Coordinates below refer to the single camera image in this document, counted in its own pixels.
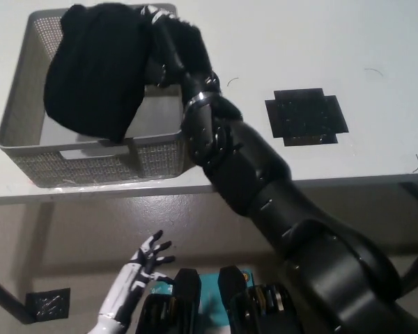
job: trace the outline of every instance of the beige floor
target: beige floor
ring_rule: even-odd
[[[378,242],[400,271],[418,251],[418,203],[396,185],[306,193]],[[217,194],[0,206],[0,282],[19,298],[64,287],[72,293],[69,319],[22,326],[0,309],[0,333],[86,333],[120,265],[160,228],[178,257],[166,273],[239,264],[258,281],[274,276],[270,247]],[[418,316],[418,290],[401,303]]]

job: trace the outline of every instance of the robot finger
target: robot finger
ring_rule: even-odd
[[[164,282],[166,284],[174,285],[175,281],[172,280],[170,277],[164,275],[163,273],[158,273],[157,271],[150,275],[152,280],[156,280],[157,282]]]
[[[154,235],[152,235],[151,237],[149,237],[147,240],[145,240],[145,242],[141,245],[140,249],[142,251],[142,253],[147,254],[150,251],[152,251],[152,246],[155,243],[155,241],[157,241],[160,237],[162,237],[162,230],[159,230],[158,232],[156,232]]]
[[[153,254],[157,255],[161,251],[165,251],[167,248],[172,246],[172,241],[164,242],[163,244],[156,245],[153,247]]]
[[[161,257],[157,257],[156,258],[156,262],[155,262],[155,266],[158,267],[161,264],[164,264],[164,263],[172,263],[173,261],[175,261],[175,257],[174,256],[161,256]]]

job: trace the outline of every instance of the white robotic hand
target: white robotic hand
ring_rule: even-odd
[[[171,241],[155,245],[161,236],[160,230],[149,237],[121,269],[99,311],[98,323],[89,334],[126,333],[147,284],[152,280],[173,284],[171,278],[154,271],[159,265],[175,260],[174,256],[157,256],[172,245]]]

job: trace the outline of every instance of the mesh basket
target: mesh basket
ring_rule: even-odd
[[[175,12],[172,5],[156,6]],[[42,140],[47,117],[43,106],[45,77],[62,39],[60,18],[65,11],[43,10],[29,17],[0,125],[0,148],[40,187],[151,180],[181,174],[185,158],[180,132],[181,106],[165,111],[161,105],[155,108],[155,103],[150,102],[148,117],[142,113],[139,116],[138,112],[134,119],[140,123],[142,134],[125,139],[122,145],[96,138],[54,145]],[[179,88],[146,89],[146,98],[155,101],[158,97],[180,99]],[[165,128],[160,133],[157,119],[164,119]],[[65,157],[66,152],[93,150],[105,150],[105,154]]]

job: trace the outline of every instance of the black cloth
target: black cloth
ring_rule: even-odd
[[[74,5],[48,69],[47,115],[85,136],[120,143],[144,98],[150,22],[120,3]]]

